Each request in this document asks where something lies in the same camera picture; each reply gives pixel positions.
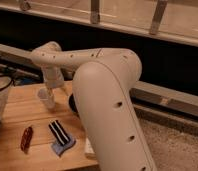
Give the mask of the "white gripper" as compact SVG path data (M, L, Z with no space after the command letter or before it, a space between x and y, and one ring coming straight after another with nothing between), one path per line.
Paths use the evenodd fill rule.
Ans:
M42 69L44 83L48 87L46 88L47 98L53 101L54 88L61 87L61 90L66 96L69 96L67 89L64 85L64 77L59 68L43 68Z

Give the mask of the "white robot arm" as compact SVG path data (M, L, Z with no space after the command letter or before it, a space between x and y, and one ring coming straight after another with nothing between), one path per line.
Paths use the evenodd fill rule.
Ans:
M36 65L73 70L75 104L101 171L157 171L130 99L142 72L123 48L63 51L55 42L30 53Z

